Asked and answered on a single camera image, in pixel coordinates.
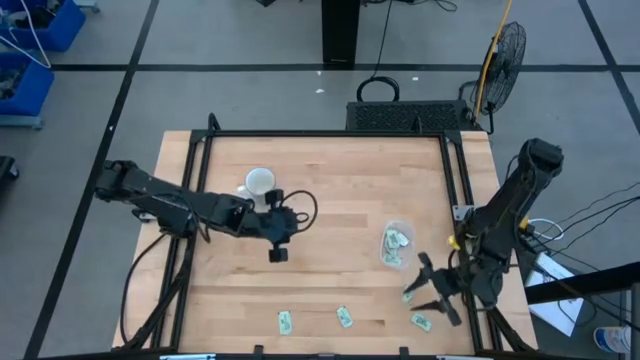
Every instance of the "blue bin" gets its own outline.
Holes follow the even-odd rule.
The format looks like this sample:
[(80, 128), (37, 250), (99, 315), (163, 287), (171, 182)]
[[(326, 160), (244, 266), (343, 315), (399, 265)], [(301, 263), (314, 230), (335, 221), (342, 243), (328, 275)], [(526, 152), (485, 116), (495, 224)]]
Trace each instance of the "blue bin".
[[(41, 0), (29, 0), (25, 1), (29, 10), (35, 8), (35, 6), (41, 5)], [(11, 11), (23, 11), (22, 3), (20, 0), (1, 0), (0, 6), (3, 9), (9, 9)], [(40, 44), (44, 50), (50, 51), (67, 51), (75, 39), (76, 35), (84, 24), (85, 16), (80, 11), (80, 8), (73, 0), (65, 0), (56, 17), (51, 21), (49, 27), (46, 29), (36, 29), (36, 34), (40, 39)], [(0, 27), (0, 36), (11, 41), (15, 44), (14, 37), (18, 40), (19, 47), (23, 49), (38, 49), (38, 43), (33, 37), (31, 29), (11, 29), (6, 26)]]
[(13, 97), (0, 100), (0, 114), (29, 116), (40, 114), (42, 104), (53, 83), (53, 73), (22, 54), (0, 53), (0, 69), (20, 69), (24, 66), (27, 70), (22, 75)]

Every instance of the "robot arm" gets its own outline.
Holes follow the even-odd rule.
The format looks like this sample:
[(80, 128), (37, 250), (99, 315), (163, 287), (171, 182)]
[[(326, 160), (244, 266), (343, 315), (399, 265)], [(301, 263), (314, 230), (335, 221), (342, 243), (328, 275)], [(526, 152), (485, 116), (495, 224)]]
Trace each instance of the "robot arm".
[(438, 310), (460, 325), (448, 298), (469, 289), (486, 309), (493, 309), (502, 290), (502, 274), (509, 271), (513, 249), (519, 243), (520, 224), (551, 179), (562, 171), (562, 151), (540, 139), (528, 140), (518, 155), (518, 168), (486, 206), (469, 209), (455, 229), (454, 244), (469, 255), (456, 267), (434, 270), (426, 253), (418, 254), (423, 268), (405, 292), (433, 282), (440, 300), (412, 310)]
[(271, 262), (287, 261), (287, 249), (280, 246), (289, 243), (298, 232), (298, 214), (282, 206), (282, 190), (267, 193), (271, 209), (256, 213), (250, 200), (228, 194), (196, 193), (157, 179), (131, 161), (106, 161), (95, 195), (104, 201), (128, 202), (151, 213), (158, 219), (161, 231), (175, 237), (195, 235), (202, 223), (234, 237), (266, 239), (273, 245), (269, 251)]

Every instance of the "wooden table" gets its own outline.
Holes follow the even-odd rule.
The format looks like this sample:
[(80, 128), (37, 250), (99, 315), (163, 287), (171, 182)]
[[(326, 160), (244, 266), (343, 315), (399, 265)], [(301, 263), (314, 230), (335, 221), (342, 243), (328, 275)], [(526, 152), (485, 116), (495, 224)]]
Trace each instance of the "wooden table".
[[(486, 203), (498, 180), (485, 133), (463, 133), (463, 147), (476, 204)], [(179, 184), (190, 132), (165, 133), (155, 176)], [(459, 180), (450, 145), (454, 177)], [(202, 149), (196, 155), (199, 169)], [(410, 322), (401, 301), (405, 284), (418, 273), (417, 257), (407, 270), (385, 267), (380, 239), (389, 220), (410, 222), (415, 248), (426, 251), (436, 268), (446, 266), (453, 233), (439, 142), (432, 138), (216, 137), (205, 191), (234, 193), (254, 167), (272, 169), (285, 193), (306, 189), (318, 199), (319, 215), (307, 232), (292, 238), (289, 261), (268, 261), (265, 240), (235, 239), (212, 233), (198, 240), (183, 323), (181, 352), (473, 354), (469, 322), (460, 297), (452, 303), (463, 325), (452, 327), (436, 312), (424, 333)], [(195, 188), (197, 174), (192, 177)], [(457, 196), (462, 201), (462, 189)], [(311, 212), (304, 196), (291, 199), (297, 212)], [(142, 225), (136, 256), (158, 236), (157, 224)], [(126, 313), (133, 334), (155, 306), (169, 241), (151, 251), (133, 275)], [(517, 268), (505, 276), (499, 308), (531, 346), (536, 339)], [(413, 303), (436, 299), (432, 286), (420, 289)], [(352, 328), (343, 329), (336, 309), (346, 306)], [(293, 333), (280, 336), (278, 312), (290, 311)], [(165, 321), (168, 344), (174, 310)], [(490, 348), (486, 319), (480, 314), (484, 347)], [(121, 344), (116, 332), (114, 345)]]

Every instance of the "black floor stripe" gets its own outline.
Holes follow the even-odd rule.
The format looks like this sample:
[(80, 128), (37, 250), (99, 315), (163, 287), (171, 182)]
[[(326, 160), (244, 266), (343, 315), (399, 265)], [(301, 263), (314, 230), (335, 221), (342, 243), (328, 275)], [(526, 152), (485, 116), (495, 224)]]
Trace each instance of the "black floor stripe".
[(587, 4), (587, 0), (578, 0), (578, 4), (580, 5), (580, 9), (582, 9), (585, 19), (587, 20), (587, 24), (589, 24), (593, 37), (596, 39), (596, 43), (602, 52), (604, 60), (611, 68), (611, 75), (618, 87), (618, 91), (620, 91), (620, 95), (622, 96), (622, 100), (629, 111), (629, 115), (631, 115), (631, 119), (636, 125), (636, 129), (640, 132), (640, 111), (638, 111), (638, 105), (633, 98), (633, 94), (631, 94), (631, 91), (627, 86), (627, 82), (622, 76), (620, 67), (616, 64), (613, 53), (609, 49), (609, 45), (607, 45), (607, 41), (604, 39), (602, 31), (600, 31), (600, 27), (598, 26), (596, 18), (593, 16), (593, 12), (591, 12), (591, 8), (589, 8), (589, 4)]
[(60, 260), (58, 261), (58, 265), (56, 266), (56, 270), (53, 274), (53, 279), (51, 280), (51, 285), (49, 286), (49, 290), (47, 291), (44, 304), (42, 305), (42, 309), (40, 310), (40, 314), (38, 315), (38, 320), (36, 321), (33, 332), (31, 333), (31, 338), (24, 355), (25, 359), (37, 358), (42, 348), (42, 344), (47, 334), (47, 329), (49, 328), (53, 312), (55, 311), (56, 304), (58, 303), (58, 298), (60, 297), (60, 292), (62, 291), (62, 287), (64, 285), (65, 277), (67, 276), (69, 266), (71, 265), (73, 253), (75, 252), (76, 246), (78, 245), (82, 227), (84, 226), (87, 213), (89, 212), (89, 206), (91, 205), (91, 200), (93, 198), (93, 188), (95, 186), (95, 182), (98, 175), (100, 174), (102, 164), (107, 157), (109, 146), (111, 145), (111, 140), (113, 139), (113, 134), (115, 133), (116, 126), (118, 125), (118, 121), (120, 120), (120, 115), (122, 114), (122, 109), (124, 107), (125, 101), (127, 100), (127, 94), (129, 93), (129, 89), (131, 87), (131, 81), (133, 80), (133, 75), (135, 74), (135, 67), (140, 61), (142, 49), (147, 40), (147, 36), (149, 35), (149, 29), (151, 28), (151, 23), (153, 22), (153, 18), (158, 8), (158, 1), (159, 0), (152, 0), (149, 4), (149, 9), (147, 10), (147, 15), (145, 16), (142, 28), (140, 29), (140, 34), (138, 35), (138, 40), (136, 42), (133, 54), (131, 55), (131, 59), (129, 60), (122, 85), (120, 86), (120, 91), (118, 92), (118, 95), (116, 97), (115, 103), (113, 105), (113, 110), (111, 111), (109, 121), (107, 122), (107, 126), (105, 127), (104, 135), (102, 136), (102, 141), (100, 141), (98, 152), (96, 154), (93, 166), (91, 167), (89, 179), (87, 180), (87, 184), (85, 185), (82, 197), (80, 198), (80, 205), (76, 210), (76, 214), (73, 218), (73, 223), (71, 224), (71, 229), (69, 230), (69, 235), (67, 236), (67, 241), (65, 242), (64, 248), (62, 249), (62, 255), (60, 256)]
[[(60, 64), (53, 65), (54, 71), (126, 71), (122, 64)], [(522, 65), (522, 72), (603, 72), (608, 65)], [(281, 72), (281, 71), (373, 71), (375, 64), (139, 64), (136, 71), (150, 72)], [(625, 65), (625, 71), (640, 71), (640, 65)], [(381, 64), (380, 71), (422, 71), (422, 72), (479, 72), (481, 65), (473, 64)]]

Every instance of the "white mug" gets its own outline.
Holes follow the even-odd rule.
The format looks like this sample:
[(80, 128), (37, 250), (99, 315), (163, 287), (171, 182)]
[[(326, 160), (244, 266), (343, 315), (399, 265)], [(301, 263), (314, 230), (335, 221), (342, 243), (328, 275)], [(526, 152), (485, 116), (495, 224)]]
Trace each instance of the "white mug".
[(266, 205), (264, 194), (275, 189), (276, 177), (271, 170), (255, 168), (247, 174), (244, 185), (238, 187), (238, 196), (252, 199), (256, 205)]

